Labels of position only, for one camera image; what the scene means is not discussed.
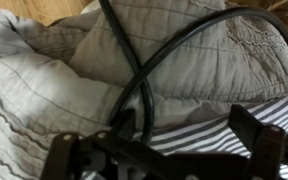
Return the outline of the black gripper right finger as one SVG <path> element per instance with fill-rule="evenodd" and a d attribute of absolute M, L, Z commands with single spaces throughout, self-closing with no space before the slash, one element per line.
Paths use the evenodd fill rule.
<path fill-rule="evenodd" d="M 288 133 L 261 123 L 240 105 L 232 105 L 228 126 L 251 152 L 243 176 L 246 180 L 282 180 L 281 165 L 288 166 Z"/>

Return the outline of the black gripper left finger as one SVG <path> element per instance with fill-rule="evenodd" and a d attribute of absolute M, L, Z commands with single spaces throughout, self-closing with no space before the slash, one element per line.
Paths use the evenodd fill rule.
<path fill-rule="evenodd" d="M 190 167 L 132 139 L 135 111 L 127 109 L 109 131 L 81 139 L 73 132 L 57 135 L 40 180 L 84 180 L 93 173 L 101 180 L 185 180 Z"/>

